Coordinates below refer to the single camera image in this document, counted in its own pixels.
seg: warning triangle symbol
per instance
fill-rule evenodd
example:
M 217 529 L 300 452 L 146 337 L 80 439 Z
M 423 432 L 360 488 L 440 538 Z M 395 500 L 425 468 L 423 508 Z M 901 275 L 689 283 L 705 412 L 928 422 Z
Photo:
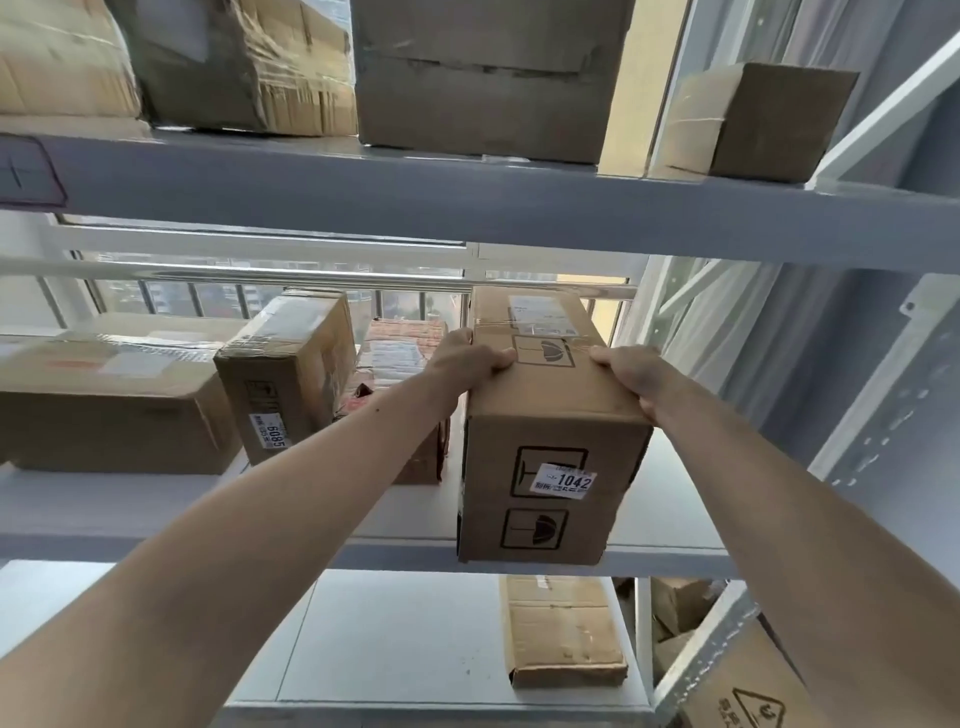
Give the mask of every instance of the warning triangle symbol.
M 780 728 L 783 725 L 786 706 L 776 698 L 742 691 L 740 688 L 733 689 L 733 697 L 740 704 L 740 709 L 747 714 L 753 728 Z

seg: human arm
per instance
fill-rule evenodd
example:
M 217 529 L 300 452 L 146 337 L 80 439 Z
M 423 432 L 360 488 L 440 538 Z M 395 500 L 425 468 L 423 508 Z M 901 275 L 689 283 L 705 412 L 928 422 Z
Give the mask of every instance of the human arm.
M 0 725 L 208 725 L 417 445 L 514 357 L 454 331 L 423 373 L 202 498 L 0 661 Z
M 960 594 L 947 580 L 653 350 L 591 354 L 670 439 L 832 724 L 956 725 Z

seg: torn cardboard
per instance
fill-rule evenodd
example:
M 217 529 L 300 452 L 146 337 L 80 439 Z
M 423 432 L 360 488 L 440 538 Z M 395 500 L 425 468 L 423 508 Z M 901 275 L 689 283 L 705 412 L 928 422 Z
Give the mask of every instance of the torn cardboard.
M 251 464 L 333 422 L 354 356 L 347 297 L 309 290 L 284 291 L 217 352 Z
M 469 393 L 461 561 L 596 564 L 652 427 L 635 394 L 594 363 L 580 299 L 478 286 L 473 340 L 516 364 Z
M 222 473 L 240 441 L 213 355 L 239 326 L 105 314 L 15 352 L 0 361 L 0 410 L 17 413 L 0 449 L 29 470 Z
M 108 0 L 155 124 L 356 134 L 348 34 L 300 0 Z
M 627 661 L 595 577 L 501 576 L 507 673 L 515 688 L 617 686 Z
M 0 114 L 139 113 L 130 59 L 104 0 L 0 3 Z
M 709 579 L 650 579 L 654 616 L 672 635 L 699 627 L 721 591 Z
M 739 63 L 674 93 L 657 165 L 715 177 L 806 182 L 833 136 L 852 71 Z
M 353 0 L 360 139 L 595 164 L 633 0 Z
M 445 335 L 442 321 L 372 321 L 356 372 L 341 396 L 337 418 L 362 407 L 377 390 L 423 371 Z M 439 485 L 449 430 L 449 420 L 437 424 L 410 456 L 394 485 Z
M 692 633 L 654 647 L 655 665 L 669 670 Z M 828 728 L 804 683 L 751 619 L 681 707 L 691 728 Z

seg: metal shelf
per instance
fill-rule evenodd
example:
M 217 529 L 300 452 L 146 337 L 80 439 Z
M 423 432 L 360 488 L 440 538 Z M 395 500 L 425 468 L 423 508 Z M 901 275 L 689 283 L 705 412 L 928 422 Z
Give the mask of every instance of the metal shelf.
M 0 569 L 0 655 L 109 566 L 11 562 Z M 628 661 L 618 688 L 515 691 L 494 574 L 328 570 L 254 658 L 215 725 L 246 720 L 610 720 L 651 712 L 611 581 Z
M 456 555 L 463 462 L 462 409 L 454 415 L 441 486 L 394 486 L 332 564 L 338 569 L 566 573 L 605 576 L 734 576 L 732 562 L 680 458 L 659 431 L 620 506 L 596 567 L 509 564 Z M 42 473 L 0 468 L 0 559 L 122 559 L 218 482 L 247 466 L 241 455 L 220 477 Z
M 353 138 L 140 128 L 113 138 L 0 134 L 0 152 L 34 181 L 20 205 L 0 203 L 18 209 L 960 273 L 960 205 L 901 191 L 601 177 L 591 167 L 401 153 Z

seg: right hand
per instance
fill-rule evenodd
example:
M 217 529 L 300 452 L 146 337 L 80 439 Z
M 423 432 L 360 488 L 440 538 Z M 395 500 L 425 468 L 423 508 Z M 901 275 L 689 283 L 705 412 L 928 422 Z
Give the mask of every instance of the right hand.
M 660 424 L 664 404 L 692 384 L 653 347 L 591 347 L 590 358 L 609 366 L 620 383 L 640 397 L 643 413 L 655 425 Z

